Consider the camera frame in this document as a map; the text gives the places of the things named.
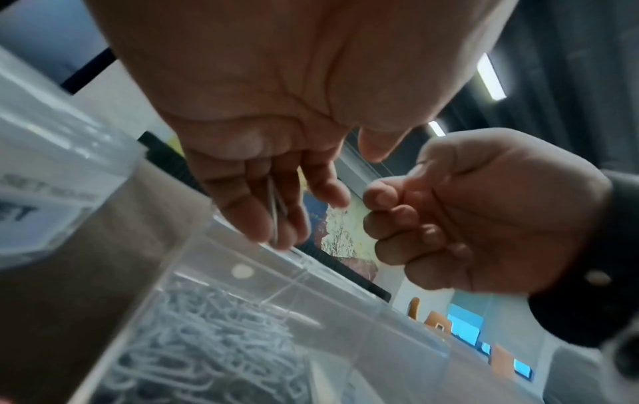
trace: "pinky finger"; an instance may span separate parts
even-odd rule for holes
[[[446,250],[425,254],[404,267],[406,278],[426,290],[473,290],[473,258],[468,247],[453,244]]]

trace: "pile of paper clips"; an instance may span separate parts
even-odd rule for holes
[[[173,275],[91,404],[311,403],[284,319]]]

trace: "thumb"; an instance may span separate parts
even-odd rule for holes
[[[511,145],[505,129],[479,129],[449,133],[430,139],[419,151],[417,165],[406,176],[407,190],[438,185],[446,177],[482,168]]]
[[[368,161],[380,162],[391,154],[408,132],[410,132],[410,129],[396,132],[379,132],[361,128],[357,139],[359,153]]]

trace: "rectangular light fixture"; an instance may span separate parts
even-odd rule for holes
[[[439,126],[436,120],[432,120],[428,122],[428,126],[435,132],[435,134],[439,137],[446,136],[446,132]]]
[[[501,87],[501,83],[497,78],[497,74],[493,69],[493,64],[491,60],[488,58],[487,54],[481,55],[479,59],[479,63],[477,63],[477,70],[479,71],[479,76],[484,82],[486,89],[489,94],[495,101],[503,100],[506,98],[506,94],[504,93],[504,89]]]

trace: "metal paper clip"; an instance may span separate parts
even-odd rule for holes
[[[288,216],[288,210],[286,209],[286,204],[282,196],[275,187],[273,177],[266,177],[266,188],[268,192],[268,210],[273,220],[273,234],[271,235],[269,243],[271,246],[275,246],[278,243],[278,214],[282,215],[282,217],[286,217]]]

